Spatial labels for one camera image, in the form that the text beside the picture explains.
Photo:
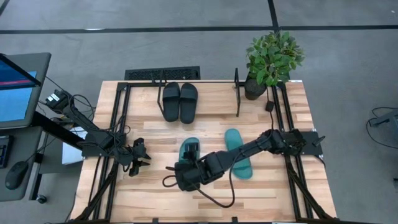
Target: slide sandal strap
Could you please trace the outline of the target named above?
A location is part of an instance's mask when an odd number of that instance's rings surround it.
[[[249,161],[239,161],[237,163],[235,163],[235,165],[233,166],[232,169],[242,169],[242,168],[247,168],[250,167],[250,162]]]
[[[183,88],[181,90],[181,98],[196,100],[198,99],[198,93],[195,90]]]
[[[178,96],[180,96],[180,91],[178,90],[178,88],[166,88],[163,90],[163,99]]]

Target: white paper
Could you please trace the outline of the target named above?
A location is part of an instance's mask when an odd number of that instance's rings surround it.
[[[76,134],[77,136],[86,139],[87,132],[84,131],[83,128],[78,127],[78,128],[72,128],[70,130],[73,134]],[[80,162],[84,159],[83,156],[81,156],[81,150],[63,142],[62,143],[62,164],[63,165],[68,165],[76,162]]]

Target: green leaves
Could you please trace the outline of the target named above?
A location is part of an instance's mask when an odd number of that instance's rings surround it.
[[[288,81],[291,70],[302,65],[304,60],[295,38],[288,32],[270,32],[260,38],[253,38],[252,46],[246,49],[250,63],[246,65],[249,76],[258,84],[276,85],[279,80]]]
[[[282,35],[282,42],[286,42],[289,39],[289,32],[284,32]]]
[[[304,61],[304,57],[303,56],[297,56],[295,59],[294,59],[296,62],[303,62]]]
[[[261,51],[261,56],[266,57],[267,56],[267,49],[263,49]]]
[[[257,56],[256,59],[254,60],[254,63],[260,63],[260,64],[265,65],[265,64],[266,64],[266,61],[259,55],[259,56]]]
[[[279,59],[281,59],[282,58],[282,55],[281,54],[275,54],[274,55],[274,60],[279,60]]]
[[[278,48],[278,47],[276,47],[276,46],[270,46],[270,47],[268,48],[268,54],[269,54],[269,55],[274,55],[275,52],[278,52],[278,51],[280,51],[280,48]]]
[[[257,84],[261,85],[262,81],[264,80],[264,75],[266,74],[266,69],[263,68],[260,72],[257,73]]]
[[[283,82],[286,83],[288,82],[289,78],[287,77],[287,75],[279,75],[279,79]]]
[[[292,69],[293,69],[293,70],[295,70],[295,69],[296,69],[296,63],[294,63],[294,62],[291,62],[291,63],[290,63],[290,66],[292,67]]]
[[[272,86],[273,83],[274,83],[273,77],[272,76],[268,76],[267,80],[266,80],[267,86]]]
[[[252,52],[254,50],[254,47],[249,47],[248,49],[246,49],[246,52],[247,53],[250,53],[250,52]]]

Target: keyboard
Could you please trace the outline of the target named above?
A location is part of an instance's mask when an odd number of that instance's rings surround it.
[[[8,157],[10,155],[12,136],[0,136],[0,169],[7,167]]]

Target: black plant pot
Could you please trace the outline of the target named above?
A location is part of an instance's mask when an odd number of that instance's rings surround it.
[[[248,100],[256,100],[266,90],[267,87],[265,85],[258,85],[253,78],[247,78],[246,82],[244,82],[244,95]]]

